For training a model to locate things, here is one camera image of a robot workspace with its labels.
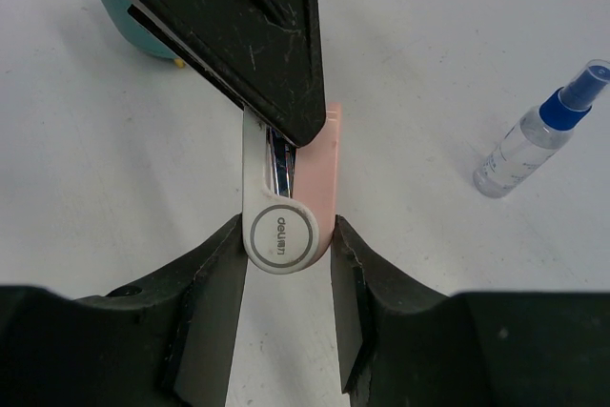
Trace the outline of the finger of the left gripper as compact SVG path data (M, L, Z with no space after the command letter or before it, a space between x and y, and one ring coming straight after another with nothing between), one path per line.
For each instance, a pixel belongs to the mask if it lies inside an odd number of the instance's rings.
M129 0L130 16L296 147L325 122L318 0Z

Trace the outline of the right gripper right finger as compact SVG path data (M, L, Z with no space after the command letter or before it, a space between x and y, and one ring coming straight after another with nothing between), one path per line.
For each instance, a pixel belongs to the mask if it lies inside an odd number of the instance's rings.
M340 386L354 406L605 406L609 296L443 295L343 217L331 243Z

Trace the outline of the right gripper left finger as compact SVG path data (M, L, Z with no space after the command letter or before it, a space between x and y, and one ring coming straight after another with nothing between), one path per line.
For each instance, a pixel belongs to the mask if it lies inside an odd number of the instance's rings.
M5 406L222 406L248 257L235 216L107 295L1 289Z

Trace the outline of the blue cap spray bottle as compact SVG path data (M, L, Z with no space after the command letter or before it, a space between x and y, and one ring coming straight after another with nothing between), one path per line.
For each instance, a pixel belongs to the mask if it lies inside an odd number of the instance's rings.
M608 87L609 63L589 61L569 83L529 110L474 170L477 189L492 198L510 193L571 139Z

